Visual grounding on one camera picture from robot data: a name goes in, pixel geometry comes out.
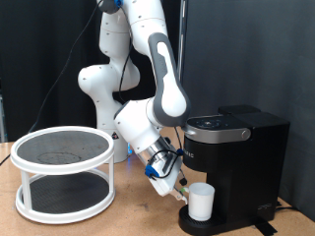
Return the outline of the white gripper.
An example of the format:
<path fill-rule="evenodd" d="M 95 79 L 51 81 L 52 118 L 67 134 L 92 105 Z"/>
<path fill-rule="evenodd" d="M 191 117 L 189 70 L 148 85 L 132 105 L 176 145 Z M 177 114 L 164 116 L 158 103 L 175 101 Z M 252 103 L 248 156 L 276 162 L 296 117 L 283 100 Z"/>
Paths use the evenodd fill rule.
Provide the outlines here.
<path fill-rule="evenodd" d="M 182 201 L 182 194 L 189 193 L 188 187 L 182 187 L 179 191 L 174 190 L 181 164 L 181 158 L 176 154 L 165 154 L 163 157 L 152 158 L 147 164 L 146 175 L 160 196 L 164 197 L 173 192 L 174 197 L 178 201 Z"/>

